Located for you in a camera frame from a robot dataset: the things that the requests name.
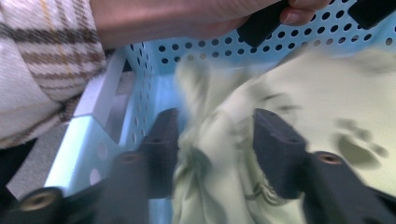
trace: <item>basket hole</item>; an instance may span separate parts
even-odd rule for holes
[[[291,43],[291,44],[288,45],[289,49],[294,49],[294,47],[296,47],[296,45],[294,43]]]
[[[102,180],[102,176],[100,172],[96,169],[93,168],[90,172],[90,184],[91,186],[99,183]]]
[[[206,45],[206,42],[204,40],[201,40],[198,42],[198,47],[203,48]]]
[[[324,14],[322,15],[322,19],[323,19],[324,21],[326,21],[327,19],[329,19],[329,17],[330,17],[330,12],[326,12],[326,13],[324,13]]]
[[[134,126],[135,127],[139,126],[139,120],[137,119],[137,116],[134,116]]]
[[[184,47],[186,47],[186,49],[191,49],[192,48],[192,43],[188,42],[184,45]]]
[[[233,40],[230,37],[227,37],[227,38],[225,38],[224,43],[231,44],[231,43],[233,43]]]
[[[317,47],[317,46],[319,46],[319,45],[320,45],[320,40],[317,40],[317,41],[314,42],[314,46],[315,46],[315,47]]]
[[[97,155],[99,159],[104,161],[107,159],[107,145],[105,143],[99,143],[98,148],[96,149]]]
[[[367,40],[371,39],[371,37],[372,37],[371,34],[366,35],[366,36],[364,37],[364,41],[367,41]]]
[[[262,51],[263,52],[268,52],[270,50],[270,47],[269,46],[265,46],[264,48],[262,48]]]
[[[178,50],[179,46],[177,44],[172,45],[172,50]]]
[[[344,30],[348,31],[352,27],[351,23],[348,23],[346,26],[344,26]]]
[[[293,30],[291,32],[291,36],[297,36],[298,35],[298,30]]]
[[[338,25],[334,25],[334,26],[332,27],[332,29],[330,29],[330,31],[331,31],[332,33],[336,32],[337,30],[338,30]]]
[[[358,35],[354,35],[351,39],[352,42],[356,42],[359,40],[359,36]]]
[[[277,34],[277,37],[283,38],[283,37],[285,37],[285,35],[286,35],[286,33],[282,31],[282,32],[279,32],[279,34]]]
[[[164,46],[164,45],[161,45],[161,46],[159,46],[158,47],[158,50],[160,51],[160,52],[165,52],[166,51],[166,47]]]
[[[388,38],[388,39],[385,41],[385,44],[386,44],[387,46],[392,45],[392,43],[393,43],[393,39],[392,39],[392,38]]]
[[[306,30],[304,31],[304,34],[305,34],[305,35],[310,35],[311,32],[312,32],[312,29],[311,29],[311,28],[308,28],[308,29],[306,29]]]
[[[338,44],[343,44],[344,42],[346,42],[346,38],[345,37],[341,37],[339,40],[338,40]]]
[[[337,14],[335,14],[335,18],[340,19],[344,16],[344,13],[344,10],[338,11]]]
[[[311,21],[314,21],[317,18],[317,14],[314,15],[314,17],[312,17]]]
[[[132,133],[131,138],[132,138],[132,143],[135,144],[136,143],[136,134]]]
[[[219,41],[217,39],[212,40],[212,45],[217,46],[219,44]]]
[[[322,26],[318,28],[318,34],[322,34],[324,32],[325,28]]]

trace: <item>clothing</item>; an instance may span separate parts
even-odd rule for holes
[[[395,61],[373,49],[345,58],[304,51],[257,77],[182,63],[189,123],[179,138],[174,223],[305,223],[301,199],[279,198],[257,163],[255,108],[292,125],[308,151],[340,155],[363,183],[395,196]]]
[[[106,66],[89,0],[0,0],[0,148],[69,120]]]

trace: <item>metal screw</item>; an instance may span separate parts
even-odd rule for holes
[[[53,192],[41,192],[23,201],[21,210],[24,212],[35,211],[52,204],[56,200]]]
[[[321,161],[332,164],[332,165],[338,165],[338,164],[342,163],[340,159],[338,159],[337,157],[335,157],[334,155],[331,155],[331,154],[322,153],[322,154],[319,154],[318,157]]]

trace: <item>plaid shirt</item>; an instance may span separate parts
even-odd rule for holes
[[[71,118],[106,66],[89,0],[0,0],[0,148]]]

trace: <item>light blue plastic basket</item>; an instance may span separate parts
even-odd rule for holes
[[[171,38],[118,49],[107,70],[85,90],[46,187],[62,187],[70,195],[96,183],[106,177],[116,155],[139,146],[159,112],[181,108],[173,79],[181,57],[224,59],[235,68],[249,62],[264,72],[300,46],[321,47],[337,54],[353,54],[370,46],[396,50],[396,15],[363,30],[347,15],[355,2],[335,0],[305,26],[280,26],[256,49],[241,42],[236,32],[213,40]],[[134,70],[134,86],[130,94],[117,95],[125,61]],[[150,223],[171,223],[171,216],[169,200],[150,202]]]

